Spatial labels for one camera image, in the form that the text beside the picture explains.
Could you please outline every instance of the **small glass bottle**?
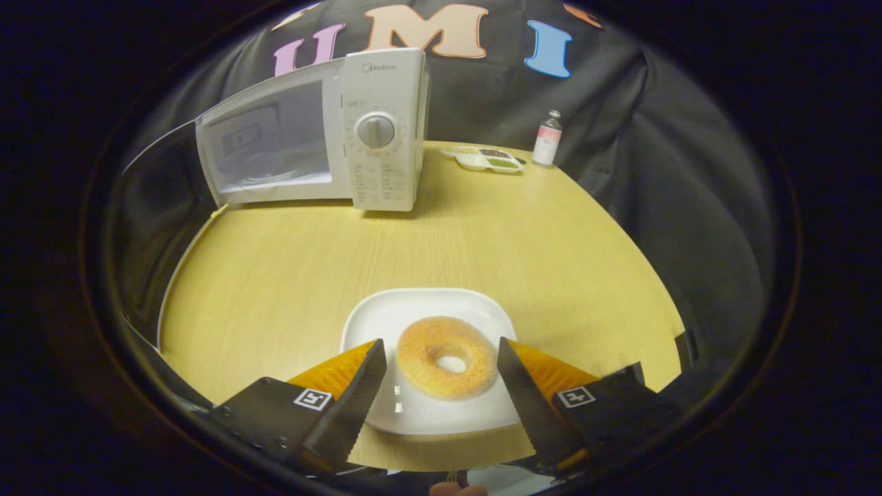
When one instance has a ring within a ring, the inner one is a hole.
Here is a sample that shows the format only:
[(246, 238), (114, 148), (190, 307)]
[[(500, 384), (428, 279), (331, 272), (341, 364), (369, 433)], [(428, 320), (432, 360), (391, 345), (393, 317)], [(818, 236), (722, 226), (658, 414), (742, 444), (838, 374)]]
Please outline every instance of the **small glass bottle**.
[(560, 143), (560, 135), (564, 127), (560, 125), (560, 112), (551, 110), (549, 118), (539, 125), (536, 134), (536, 146), (533, 147), (533, 163), (550, 167), (554, 165), (554, 154), (557, 152), (557, 144)]

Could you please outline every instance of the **black cloth backdrop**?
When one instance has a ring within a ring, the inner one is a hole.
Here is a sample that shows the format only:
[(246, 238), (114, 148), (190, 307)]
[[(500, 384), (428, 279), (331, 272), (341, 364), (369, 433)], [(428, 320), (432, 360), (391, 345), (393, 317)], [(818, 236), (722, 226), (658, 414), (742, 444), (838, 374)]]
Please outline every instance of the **black cloth backdrop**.
[[(312, 64), (312, 35), (346, 26), (333, 56), (365, 49), (364, 13), (402, 2), (328, 0), (216, 52), (157, 105), (130, 158), (179, 124), (273, 76), (278, 48), (304, 39), (295, 65)], [(428, 19), (439, 1), (407, 3)], [(606, 19), (592, 26), (553, 1), (470, 1), (484, 58), (425, 48), (432, 77), (429, 139), (532, 149), (551, 109), (564, 134), (556, 163), (622, 226), (647, 257), (695, 335), (699, 361), (665, 394), (699, 400), (756, 329), (771, 288), (774, 212), (763, 165), (713, 98), (656, 49)], [(569, 78), (527, 67), (538, 20), (572, 36)]]

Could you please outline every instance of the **microwave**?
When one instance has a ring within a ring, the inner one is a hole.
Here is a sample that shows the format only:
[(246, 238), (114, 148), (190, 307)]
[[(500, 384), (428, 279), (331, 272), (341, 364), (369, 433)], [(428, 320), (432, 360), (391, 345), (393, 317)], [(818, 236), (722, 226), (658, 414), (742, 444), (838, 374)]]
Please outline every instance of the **microwave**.
[(352, 199), (364, 210), (407, 212), (428, 100), (425, 53), (381, 49), (268, 79), (188, 125), (217, 207)]

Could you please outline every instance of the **donut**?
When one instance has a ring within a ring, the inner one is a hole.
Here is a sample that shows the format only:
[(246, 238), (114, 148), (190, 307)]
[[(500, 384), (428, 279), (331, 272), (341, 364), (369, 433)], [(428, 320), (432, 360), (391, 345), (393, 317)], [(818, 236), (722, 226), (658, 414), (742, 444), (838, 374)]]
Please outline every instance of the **donut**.
[[(463, 372), (450, 372), (436, 363), (440, 357), (466, 363)], [(490, 387), (496, 378), (496, 352), (481, 331), (453, 317), (428, 317), (401, 334), (395, 352), (401, 375), (421, 393), (439, 400), (466, 400)]]

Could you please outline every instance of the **wooden table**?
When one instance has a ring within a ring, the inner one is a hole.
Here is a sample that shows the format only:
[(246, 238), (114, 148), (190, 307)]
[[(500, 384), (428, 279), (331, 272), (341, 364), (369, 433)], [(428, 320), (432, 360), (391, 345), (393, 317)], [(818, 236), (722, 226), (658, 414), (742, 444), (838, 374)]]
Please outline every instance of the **wooden table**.
[[(228, 209), (194, 244), (170, 288), (161, 352), (220, 403), (255, 379), (287, 380), (339, 352), (343, 325), (383, 289), (484, 293), (519, 341), (602, 376), (641, 362), (659, 390), (680, 373), (684, 326), (662, 282), (615, 221), (559, 169), (465, 170), (427, 144), (410, 213), (348, 200)], [(455, 470), (534, 452), (520, 425), (450, 436), (362, 429), (349, 461)]]

